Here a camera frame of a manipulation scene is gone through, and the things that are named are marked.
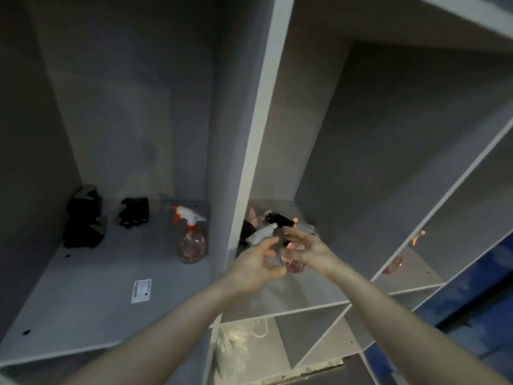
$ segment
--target sticker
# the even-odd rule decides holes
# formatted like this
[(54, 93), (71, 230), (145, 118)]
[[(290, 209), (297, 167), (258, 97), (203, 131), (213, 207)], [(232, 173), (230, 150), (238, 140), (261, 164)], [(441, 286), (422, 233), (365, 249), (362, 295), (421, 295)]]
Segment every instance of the sticker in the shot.
[(140, 280), (133, 283), (132, 304), (148, 301), (151, 292), (151, 279)]

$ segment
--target plastic bag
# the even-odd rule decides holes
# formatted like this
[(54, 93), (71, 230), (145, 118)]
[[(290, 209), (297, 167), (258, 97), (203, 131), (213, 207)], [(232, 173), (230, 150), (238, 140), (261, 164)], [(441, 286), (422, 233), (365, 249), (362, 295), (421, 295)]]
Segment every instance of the plastic bag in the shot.
[[(261, 330), (265, 322), (265, 331)], [(216, 352), (219, 375), (224, 383), (236, 383), (239, 373), (244, 373), (250, 359), (248, 341), (250, 338), (264, 338), (267, 335), (267, 319), (238, 321), (222, 325), (217, 338)]]

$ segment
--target person's left hand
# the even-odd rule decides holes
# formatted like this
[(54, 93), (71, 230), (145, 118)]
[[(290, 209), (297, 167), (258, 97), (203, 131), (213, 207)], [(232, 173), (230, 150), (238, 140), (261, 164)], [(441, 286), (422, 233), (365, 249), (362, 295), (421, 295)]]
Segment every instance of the person's left hand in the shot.
[(242, 252), (224, 272), (222, 278), (237, 295), (253, 293), (270, 280), (285, 275), (287, 272), (285, 267), (270, 265), (265, 261), (265, 257), (276, 256), (276, 252), (269, 247), (278, 241), (277, 237), (263, 239), (258, 245)]

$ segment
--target pink spray bottle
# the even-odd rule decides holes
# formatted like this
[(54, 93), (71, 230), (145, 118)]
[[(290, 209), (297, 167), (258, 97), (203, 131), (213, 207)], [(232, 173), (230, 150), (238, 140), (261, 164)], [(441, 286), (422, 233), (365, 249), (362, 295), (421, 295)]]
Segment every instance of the pink spray bottle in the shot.
[(196, 263), (203, 259), (207, 248), (207, 240), (198, 229), (197, 222), (203, 222), (206, 218), (181, 205), (174, 205), (173, 209), (175, 211), (173, 223), (180, 219), (187, 220), (185, 234), (180, 235), (178, 239), (178, 258), (183, 263)]

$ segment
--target person's right arm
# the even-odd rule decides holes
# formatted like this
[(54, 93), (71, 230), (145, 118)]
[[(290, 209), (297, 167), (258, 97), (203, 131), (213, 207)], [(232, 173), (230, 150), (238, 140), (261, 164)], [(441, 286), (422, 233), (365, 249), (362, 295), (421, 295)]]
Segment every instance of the person's right arm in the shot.
[(284, 227), (287, 238), (306, 250), (284, 250), (342, 289), (380, 349), (410, 385), (509, 384), (476, 357), (427, 325), (345, 264), (321, 239)]

